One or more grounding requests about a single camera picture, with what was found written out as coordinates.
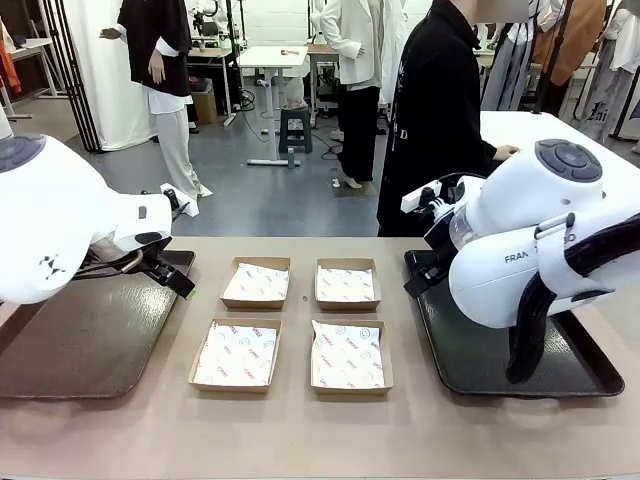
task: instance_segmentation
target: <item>printed paper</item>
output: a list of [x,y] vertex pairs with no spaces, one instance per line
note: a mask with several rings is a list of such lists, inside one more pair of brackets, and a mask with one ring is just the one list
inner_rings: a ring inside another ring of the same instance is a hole
[[370,389],[384,387],[380,330],[313,322],[311,350],[314,387]]
[[247,301],[284,300],[288,284],[288,271],[241,263],[223,298]]
[[371,270],[343,270],[318,266],[318,300],[371,302],[375,299]]
[[269,385],[276,330],[214,323],[209,330],[194,382],[202,385]]

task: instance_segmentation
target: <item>white shirt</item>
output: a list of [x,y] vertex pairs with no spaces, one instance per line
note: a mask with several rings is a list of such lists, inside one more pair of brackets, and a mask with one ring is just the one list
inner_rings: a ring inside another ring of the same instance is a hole
[[[122,41],[127,43],[127,29],[122,25],[116,25],[115,29],[120,32]],[[171,46],[160,37],[156,42],[156,50],[158,50],[165,57],[177,57],[180,52],[171,48]],[[186,97],[177,97],[170,93],[159,92],[153,88],[142,86],[149,102],[149,111],[153,115],[162,115],[165,113],[175,113],[182,110],[186,105],[193,104],[193,98],[191,95]]]
[[545,15],[538,22],[538,26],[543,32],[548,32],[555,27],[558,20],[564,15],[564,0],[550,0],[549,6],[546,7]]
[[616,42],[611,70],[622,68],[635,73],[640,65],[640,20],[629,10],[618,9],[604,32],[607,40]]

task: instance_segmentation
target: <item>cardboard box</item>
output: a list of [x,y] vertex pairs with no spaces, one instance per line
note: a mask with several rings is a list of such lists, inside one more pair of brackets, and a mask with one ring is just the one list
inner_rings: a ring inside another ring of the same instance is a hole
[[[236,300],[233,298],[225,298],[225,292],[227,287],[231,283],[231,279],[238,270],[238,266],[241,263],[248,263],[251,265],[257,265],[259,267],[272,268],[274,270],[280,270],[282,272],[289,272],[289,279],[287,281],[287,289],[285,291],[285,298],[282,300]],[[291,281],[291,259],[280,257],[236,257],[231,262],[231,269],[223,282],[222,292],[220,292],[220,300],[227,308],[250,308],[250,309],[270,309],[281,310],[284,306],[284,302],[289,291],[289,282]]]
[[[205,343],[209,336],[209,331],[213,326],[213,323],[217,322],[218,325],[229,325],[234,327],[258,327],[258,328],[273,328],[276,330],[276,344],[273,349],[273,359],[271,360],[271,373],[269,375],[269,383],[264,386],[230,386],[230,385],[207,385],[196,383],[195,376],[196,371],[198,370],[198,362],[200,361],[200,355],[202,354],[202,350],[204,349]],[[237,319],[237,318],[216,318],[211,321],[209,324],[209,328],[207,328],[207,333],[204,336],[202,343],[200,344],[200,348],[198,348],[198,352],[196,353],[196,357],[193,361],[193,365],[191,366],[191,371],[189,372],[189,383],[193,385],[198,390],[206,391],[206,392],[239,392],[239,393],[267,393],[269,390],[269,386],[271,385],[271,380],[273,379],[273,373],[276,368],[276,360],[278,358],[278,348],[280,347],[280,329],[282,326],[282,322],[280,320],[266,320],[266,319]]]
[[196,93],[192,95],[193,104],[198,112],[198,124],[206,125],[215,123],[218,119],[218,111],[216,109],[216,97],[213,90],[207,93]]
[[[389,337],[384,322],[378,320],[316,320],[317,323],[328,325],[344,325],[349,327],[369,327],[380,329],[380,356],[382,357],[382,372],[384,374],[384,387],[381,388],[326,388],[313,385],[313,360],[311,361],[311,370],[309,383],[311,387],[320,395],[328,394],[358,394],[358,395],[386,395],[393,388],[393,364],[391,362],[391,347],[389,345]],[[316,332],[312,328],[312,342],[316,341]]]
[[[365,302],[332,302],[318,298],[318,267],[342,270],[371,270],[373,277],[374,299]],[[321,310],[376,310],[382,300],[380,279],[376,270],[376,263],[371,258],[321,258],[318,259],[315,272],[315,295]]]

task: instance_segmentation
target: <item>white backdrop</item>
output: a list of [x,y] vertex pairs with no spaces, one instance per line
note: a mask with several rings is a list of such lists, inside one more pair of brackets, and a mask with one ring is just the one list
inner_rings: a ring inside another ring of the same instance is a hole
[[116,24],[122,0],[64,0],[100,143],[119,150],[154,135],[142,87],[130,81],[127,47],[100,39]]

